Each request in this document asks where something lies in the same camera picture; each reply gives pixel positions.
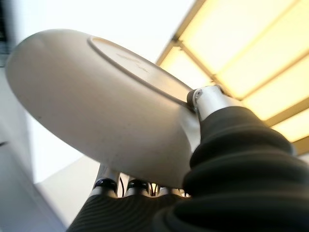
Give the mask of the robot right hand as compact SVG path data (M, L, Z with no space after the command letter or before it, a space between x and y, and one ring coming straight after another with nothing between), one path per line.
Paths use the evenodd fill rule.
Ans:
M251 110L218 86L188 93L200 144L183 179L184 198L168 189L149 197L141 180L114 198L115 182L99 180L70 232L306 232L309 166Z

